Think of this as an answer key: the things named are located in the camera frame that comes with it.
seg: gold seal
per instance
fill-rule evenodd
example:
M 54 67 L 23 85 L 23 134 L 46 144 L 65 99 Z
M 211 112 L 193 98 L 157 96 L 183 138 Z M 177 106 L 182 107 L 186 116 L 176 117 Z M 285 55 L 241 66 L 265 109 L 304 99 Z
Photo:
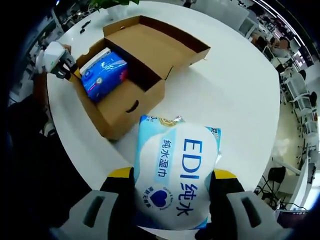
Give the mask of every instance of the gold seal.
M 162 125 L 164 125 L 166 127 L 173 127 L 174 125 L 176 125 L 178 123 L 178 121 L 168 120 L 165 118 L 159 118 L 159 121 Z

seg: edi wet wipes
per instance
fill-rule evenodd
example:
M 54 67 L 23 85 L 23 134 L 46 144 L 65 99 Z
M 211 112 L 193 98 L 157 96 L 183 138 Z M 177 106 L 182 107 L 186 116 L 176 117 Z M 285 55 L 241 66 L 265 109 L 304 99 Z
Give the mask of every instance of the edi wet wipes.
M 209 213 L 220 128 L 143 115 L 134 163 L 138 226 L 201 229 Z

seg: box handle hole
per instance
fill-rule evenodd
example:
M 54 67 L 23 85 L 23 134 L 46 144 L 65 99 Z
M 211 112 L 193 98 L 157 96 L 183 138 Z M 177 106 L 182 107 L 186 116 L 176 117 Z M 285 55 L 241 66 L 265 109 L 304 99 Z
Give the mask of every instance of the box handle hole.
M 133 106 L 132 106 L 129 110 L 127 110 L 126 112 L 127 112 L 127 113 L 133 112 L 134 110 L 136 110 L 136 108 L 138 107 L 138 105 L 139 105 L 139 101 L 136 100 L 135 103 L 133 104 Z

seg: wet wipes package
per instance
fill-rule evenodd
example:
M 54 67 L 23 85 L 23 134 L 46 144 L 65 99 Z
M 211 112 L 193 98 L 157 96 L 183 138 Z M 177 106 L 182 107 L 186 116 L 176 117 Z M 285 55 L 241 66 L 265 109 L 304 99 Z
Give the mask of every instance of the wet wipes package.
M 138 226 L 204 228 L 212 171 L 220 156 L 221 130 L 143 115 L 134 163 Z
M 81 81 L 88 97 L 99 102 L 127 77 L 127 62 L 115 52 L 107 52 L 83 74 Z

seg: office floor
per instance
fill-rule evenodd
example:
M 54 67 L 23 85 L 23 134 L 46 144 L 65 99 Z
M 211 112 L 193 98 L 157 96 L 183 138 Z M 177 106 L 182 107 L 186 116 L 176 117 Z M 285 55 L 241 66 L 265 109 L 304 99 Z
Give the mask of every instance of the office floor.
M 298 131 L 298 120 L 296 115 L 292 113 L 292 110 L 293 106 L 290 103 L 280 105 L 276 137 L 269 162 L 263 173 L 263 176 L 266 179 L 268 179 L 270 168 L 280 167 L 280 165 L 272 161 L 272 159 L 284 161 L 295 168 L 298 167 L 299 158 L 297 157 L 301 154 L 301 147 L 304 144 L 304 140 L 299 137 L 300 132 Z M 294 173 L 287 169 L 286 174 L 293 175 Z M 263 179 L 261 179 L 259 185 L 261 186 L 261 184 L 264 184 Z

